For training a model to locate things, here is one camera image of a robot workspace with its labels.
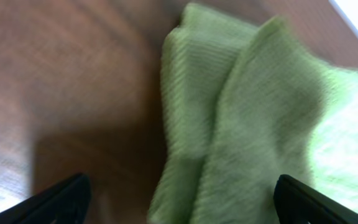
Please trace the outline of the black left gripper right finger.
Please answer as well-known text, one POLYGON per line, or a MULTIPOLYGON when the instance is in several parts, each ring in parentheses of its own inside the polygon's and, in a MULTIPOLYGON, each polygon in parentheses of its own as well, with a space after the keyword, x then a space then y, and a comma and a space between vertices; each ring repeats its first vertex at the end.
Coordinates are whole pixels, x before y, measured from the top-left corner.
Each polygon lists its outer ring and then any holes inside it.
POLYGON ((283 174, 273 201, 280 224, 358 224, 358 213, 283 174))

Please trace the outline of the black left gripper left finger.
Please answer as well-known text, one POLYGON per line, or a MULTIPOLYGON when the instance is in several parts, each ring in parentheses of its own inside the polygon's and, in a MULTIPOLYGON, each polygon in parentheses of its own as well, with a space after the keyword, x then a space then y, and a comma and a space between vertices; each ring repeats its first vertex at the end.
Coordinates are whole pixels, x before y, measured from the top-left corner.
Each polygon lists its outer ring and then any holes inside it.
POLYGON ((83 224, 90 201, 90 180, 78 173, 1 212, 0 224, 83 224))

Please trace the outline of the green microfiber cloth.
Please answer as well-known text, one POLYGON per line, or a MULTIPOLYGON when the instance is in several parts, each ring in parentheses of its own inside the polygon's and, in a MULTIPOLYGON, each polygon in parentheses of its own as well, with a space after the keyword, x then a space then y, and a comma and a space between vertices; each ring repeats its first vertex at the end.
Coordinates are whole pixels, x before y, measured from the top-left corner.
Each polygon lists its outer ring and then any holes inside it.
POLYGON ((358 213, 358 70, 314 57, 280 18, 187 4, 161 91, 168 158, 149 223, 277 223, 281 174, 358 213))

